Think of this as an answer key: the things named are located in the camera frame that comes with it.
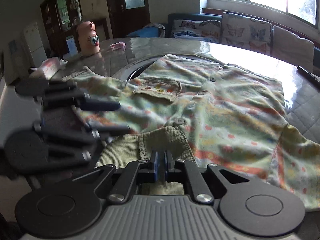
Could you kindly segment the green patterned fleece child jacket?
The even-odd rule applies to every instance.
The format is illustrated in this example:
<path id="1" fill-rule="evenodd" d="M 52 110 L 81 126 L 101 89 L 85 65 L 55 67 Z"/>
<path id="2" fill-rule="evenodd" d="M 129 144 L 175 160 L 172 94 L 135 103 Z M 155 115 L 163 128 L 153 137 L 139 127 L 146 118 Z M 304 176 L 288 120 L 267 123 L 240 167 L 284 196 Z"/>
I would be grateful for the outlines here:
<path id="1" fill-rule="evenodd" d="M 319 144 L 285 118 L 282 84 L 235 65 L 165 55 L 138 77 L 119 80 L 89 68 L 74 78 L 91 96 L 114 100 L 114 112 L 76 110 L 82 122 L 127 125 L 97 165 L 119 168 L 168 150 L 206 167 L 210 163 L 260 178 L 319 209 Z"/>

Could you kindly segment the tissue pack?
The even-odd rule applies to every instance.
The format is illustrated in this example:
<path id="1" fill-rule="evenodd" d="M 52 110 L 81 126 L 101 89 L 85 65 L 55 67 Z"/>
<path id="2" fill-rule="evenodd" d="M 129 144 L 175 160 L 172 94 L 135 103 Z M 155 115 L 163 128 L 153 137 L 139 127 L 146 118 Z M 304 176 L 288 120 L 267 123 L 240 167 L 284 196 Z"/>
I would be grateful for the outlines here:
<path id="1" fill-rule="evenodd" d="M 60 60 L 58 57 L 46 59 L 39 68 L 31 69 L 33 72 L 29 77 L 50 80 L 59 70 L 65 69 L 67 63 L 68 61 Z"/>

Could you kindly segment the white refrigerator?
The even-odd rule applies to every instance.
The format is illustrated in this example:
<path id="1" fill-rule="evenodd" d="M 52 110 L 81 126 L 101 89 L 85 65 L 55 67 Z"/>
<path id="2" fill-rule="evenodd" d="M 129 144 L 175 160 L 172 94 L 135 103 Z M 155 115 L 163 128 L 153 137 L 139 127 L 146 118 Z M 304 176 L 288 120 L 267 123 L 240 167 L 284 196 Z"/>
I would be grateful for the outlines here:
<path id="1" fill-rule="evenodd" d="M 43 61 L 46 61 L 47 55 L 40 37 L 37 23 L 33 22 L 26 26 L 23 34 L 29 48 L 34 67 L 39 68 Z"/>

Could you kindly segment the pink cartoon face container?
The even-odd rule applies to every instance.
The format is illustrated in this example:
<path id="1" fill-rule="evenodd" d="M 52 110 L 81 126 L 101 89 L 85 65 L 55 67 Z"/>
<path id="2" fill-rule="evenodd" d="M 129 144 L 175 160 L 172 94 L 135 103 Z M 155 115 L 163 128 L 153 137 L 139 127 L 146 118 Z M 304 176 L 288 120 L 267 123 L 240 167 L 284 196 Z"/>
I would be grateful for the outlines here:
<path id="1" fill-rule="evenodd" d="M 76 31 L 83 56 L 92 56 L 100 51 L 99 36 L 95 32 L 94 22 L 82 22 L 78 25 Z"/>

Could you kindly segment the round induction cooktop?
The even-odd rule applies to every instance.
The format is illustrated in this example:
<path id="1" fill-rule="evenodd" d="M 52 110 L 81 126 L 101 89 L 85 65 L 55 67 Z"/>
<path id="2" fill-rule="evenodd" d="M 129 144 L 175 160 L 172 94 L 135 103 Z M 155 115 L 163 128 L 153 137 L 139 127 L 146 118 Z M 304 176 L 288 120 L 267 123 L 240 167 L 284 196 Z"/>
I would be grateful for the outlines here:
<path id="1" fill-rule="evenodd" d="M 112 77 L 123 81 L 130 81 L 131 79 L 138 77 L 142 72 L 144 72 L 144 70 L 146 70 L 146 68 L 148 68 L 161 57 L 163 57 L 163 55 L 145 57 L 133 61 L 117 71 Z"/>

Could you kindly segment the dark display cabinet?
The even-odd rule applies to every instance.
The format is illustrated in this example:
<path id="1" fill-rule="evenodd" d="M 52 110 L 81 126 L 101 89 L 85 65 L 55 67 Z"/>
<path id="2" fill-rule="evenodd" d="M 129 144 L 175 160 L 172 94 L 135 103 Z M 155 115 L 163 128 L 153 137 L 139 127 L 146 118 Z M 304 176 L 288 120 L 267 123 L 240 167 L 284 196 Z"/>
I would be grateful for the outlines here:
<path id="1" fill-rule="evenodd" d="M 62 58 L 69 53 L 67 38 L 82 21 L 80 0 L 45 0 L 40 8 L 50 50 Z"/>

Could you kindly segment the small pink object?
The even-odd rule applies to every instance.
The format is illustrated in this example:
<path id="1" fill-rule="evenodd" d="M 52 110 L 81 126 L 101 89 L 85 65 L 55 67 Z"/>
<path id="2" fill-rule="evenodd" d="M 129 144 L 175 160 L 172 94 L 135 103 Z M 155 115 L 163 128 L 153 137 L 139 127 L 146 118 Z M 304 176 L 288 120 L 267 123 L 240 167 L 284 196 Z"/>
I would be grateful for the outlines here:
<path id="1" fill-rule="evenodd" d="M 126 44 L 124 42 L 117 42 L 114 44 L 110 45 L 110 49 L 112 51 L 116 51 L 116 50 L 124 50 L 126 48 Z"/>

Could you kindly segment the dark wooden door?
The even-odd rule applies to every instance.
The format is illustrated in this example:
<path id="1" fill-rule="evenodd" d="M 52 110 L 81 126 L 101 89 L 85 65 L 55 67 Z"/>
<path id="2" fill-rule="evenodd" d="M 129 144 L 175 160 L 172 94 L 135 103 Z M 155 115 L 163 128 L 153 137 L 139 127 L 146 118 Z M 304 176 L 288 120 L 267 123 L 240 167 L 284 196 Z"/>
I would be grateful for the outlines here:
<path id="1" fill-rule="evenodd" d="M 125 37 L 150 23 L 148 0 L 107 0 L 114 38 Z"/>

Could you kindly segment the blue sofa bench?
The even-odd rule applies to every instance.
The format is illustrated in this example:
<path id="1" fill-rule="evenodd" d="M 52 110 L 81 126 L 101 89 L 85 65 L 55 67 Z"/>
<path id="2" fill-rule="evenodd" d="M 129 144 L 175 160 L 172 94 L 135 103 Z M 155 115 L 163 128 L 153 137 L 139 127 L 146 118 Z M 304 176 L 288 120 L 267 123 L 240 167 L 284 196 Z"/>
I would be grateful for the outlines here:
<path id="1" fill-rule="evenodd" d="M 219 15 L 209 14 L 185 14 L 175 13 L 168 15 L 167 23 L 149 23 L 144 28 L 134 31 L 127 35 L 127 37 L 171 37 L 171 30 L 174 20 L 192 20 L 192 21 L 205 21 L 205 20 L 216 20 L 221 22 L 222 17 Z"/>

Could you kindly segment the black remote control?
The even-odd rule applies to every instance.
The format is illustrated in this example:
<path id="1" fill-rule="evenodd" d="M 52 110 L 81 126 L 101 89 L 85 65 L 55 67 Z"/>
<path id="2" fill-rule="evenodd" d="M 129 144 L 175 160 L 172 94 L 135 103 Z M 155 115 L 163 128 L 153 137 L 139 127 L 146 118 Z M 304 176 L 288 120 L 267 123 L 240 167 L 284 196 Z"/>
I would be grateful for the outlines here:
<path id="1" fill-rule="evenodd" d="M 297 66 L 297 71 L 299 72 L 300 75 L 302 75 L 305 79 L 307 79 L 310 83 L 312 83 L 317 89 L 320 89 L 320 81 L 312 73 L 305 70 L 301 66 Z"/>

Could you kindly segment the plain beige cushion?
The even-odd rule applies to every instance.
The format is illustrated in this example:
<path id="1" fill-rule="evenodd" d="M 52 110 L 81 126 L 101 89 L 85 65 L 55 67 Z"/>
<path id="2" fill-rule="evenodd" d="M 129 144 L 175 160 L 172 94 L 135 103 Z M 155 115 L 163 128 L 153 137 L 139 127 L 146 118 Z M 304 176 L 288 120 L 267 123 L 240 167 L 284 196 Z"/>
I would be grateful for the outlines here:
<path id="1" fill-rule="evenodd" d="M 313 72 L 314 43 L 306 38 L 285 30 L 277 25 L 273 27 L 272 56 L 295 66 L 301 66 Z"/>

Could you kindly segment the butterfly pattern cushion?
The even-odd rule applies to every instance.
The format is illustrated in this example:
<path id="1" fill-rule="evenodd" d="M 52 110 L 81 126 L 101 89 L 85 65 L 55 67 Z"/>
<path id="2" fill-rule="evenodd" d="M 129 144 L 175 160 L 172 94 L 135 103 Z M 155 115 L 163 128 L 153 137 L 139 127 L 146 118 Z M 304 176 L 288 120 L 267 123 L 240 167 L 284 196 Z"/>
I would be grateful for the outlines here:
<path id="1" fill-rule="evenodd" d="M 222 44 L 270 55 L 271 34 L 270 22 L 228 12 L 222 15 Z"/>

